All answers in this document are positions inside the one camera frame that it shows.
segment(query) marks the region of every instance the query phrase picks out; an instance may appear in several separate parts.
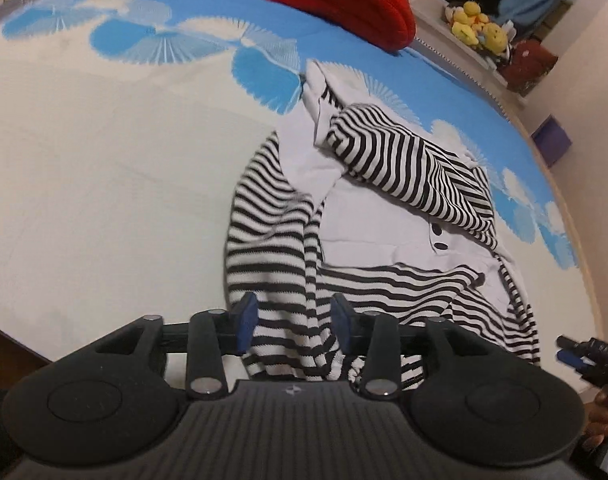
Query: hand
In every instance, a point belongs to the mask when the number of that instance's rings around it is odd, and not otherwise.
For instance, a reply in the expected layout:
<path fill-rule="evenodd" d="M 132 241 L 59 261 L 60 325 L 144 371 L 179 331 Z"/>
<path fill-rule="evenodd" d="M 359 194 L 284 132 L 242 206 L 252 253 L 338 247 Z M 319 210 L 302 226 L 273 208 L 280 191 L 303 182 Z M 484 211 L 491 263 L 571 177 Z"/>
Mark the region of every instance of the hand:
<path fill-rule="evenodd" d="M 608 388 L 603 388 L 595 396 L 595 406 L 588 415 L 589 424 L 584 434 L 588 436 L 583 444 L 586 451 L 595 449 L 608 436 Z"/>

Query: plush toy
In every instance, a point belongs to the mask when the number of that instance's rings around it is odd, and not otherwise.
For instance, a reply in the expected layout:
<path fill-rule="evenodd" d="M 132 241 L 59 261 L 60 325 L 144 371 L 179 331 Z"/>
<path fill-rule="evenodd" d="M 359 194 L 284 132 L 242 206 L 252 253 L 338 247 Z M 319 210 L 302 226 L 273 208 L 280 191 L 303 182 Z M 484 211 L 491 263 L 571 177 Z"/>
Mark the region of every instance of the plush toy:
<path fill-rule="evenodd" d="M 455 22 L 453 23 L 452 29 L 450 31 L 458 40 L 460 40 L 465 45 L 476 46 L 479 44 L 478 37 L 476 36 L 470 25 Z"/>
<path fill-rule="evenodd" d="M 475 2 L 466 2 L 464 4 L 463 9 L 464 9 L 464 12 L 466 12 L 466 15 L 469 17 L 472 17 L 472 18 L 474 18 L 475 16 L 477 16 L 478 14 L 480 14 L 482 12 L 482 9 Z"/>
<path fill-rule="evenodd" d="M 481 43 L 496 56 L 501 56 L 508 46 L 508 35 L 497 23 L 487 23 L 482 29 Z"/>
<path fill-rule="evenodd" d="M 470 25 L 468 14 L 461 7 L 456 7 L 452 17 L 453 23 L 461 23 L 462 25 Z"/>

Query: black controller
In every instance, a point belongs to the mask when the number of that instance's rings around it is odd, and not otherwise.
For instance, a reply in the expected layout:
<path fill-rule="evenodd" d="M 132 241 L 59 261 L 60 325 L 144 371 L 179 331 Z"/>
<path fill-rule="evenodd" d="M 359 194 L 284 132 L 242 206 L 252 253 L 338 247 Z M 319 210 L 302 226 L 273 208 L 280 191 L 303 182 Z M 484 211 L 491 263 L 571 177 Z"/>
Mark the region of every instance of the black controller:
<path fill-rule="evenodd" d="M 599 388 L 608 388 L 608 343 L 601 339 L 591 338 L 585 342 L 577 342 L 565 336 L 557 340 L 560 351 L 558 360 L 571 366 L 583 380 Z M 593 463 L 607 478 L 608 475 L 608 437 L 590 456 Z"/>
<path fill-rule="evenodd" d="M 581 478 L 566 462 L 584 411 L 563 381 L 448 320 L 399 325 L 339 294 L 342 351 L 360 381 L 238 381 L 222 355 L 252 342 L 251 293 L 231 311 L 164 325 L 144 316 L 18 383 L 4 424 L 25 456 L 9 479 L 241 480 Z M 162 378 L 187 354 L 186 387 Z M 400 355 L 424 381 L 401 391 Z"/>

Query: bed sheet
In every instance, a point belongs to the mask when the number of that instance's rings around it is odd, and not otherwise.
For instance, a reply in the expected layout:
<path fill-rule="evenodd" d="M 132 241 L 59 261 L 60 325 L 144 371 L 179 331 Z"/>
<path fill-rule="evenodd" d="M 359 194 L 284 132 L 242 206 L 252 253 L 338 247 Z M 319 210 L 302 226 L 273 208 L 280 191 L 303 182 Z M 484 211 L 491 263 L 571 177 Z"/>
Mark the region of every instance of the bed sheet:
<path fill-rule="evenodd" d="M 418 52 L 264 0 L 36 0 L 0 25 L 0 328 L 55 359 L 222 306 L 233 188 L 308 59 L 486 167 L 543 365 L 581 388 L 554 339 L 594 335 L 590 301 L 520 134 Z"/>

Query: white wall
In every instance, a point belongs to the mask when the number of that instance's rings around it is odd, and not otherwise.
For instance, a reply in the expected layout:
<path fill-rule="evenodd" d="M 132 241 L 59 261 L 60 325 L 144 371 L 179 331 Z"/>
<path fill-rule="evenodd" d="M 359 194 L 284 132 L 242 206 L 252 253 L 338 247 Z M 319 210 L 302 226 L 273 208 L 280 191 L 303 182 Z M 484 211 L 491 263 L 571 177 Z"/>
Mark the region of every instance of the white wall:
<path fill-rule="evenodd" d="M 608 0 L 520 118 L 533 131 L 549 114 L 573 142 L 552 173 L 580 235 L 608 338 Z"/>
<path fill-rule="evenodd" d="M 544 39 L 542 45 L 562 56 L 600 12 L 606 0 L 570 0 L 573 6 Z"/>

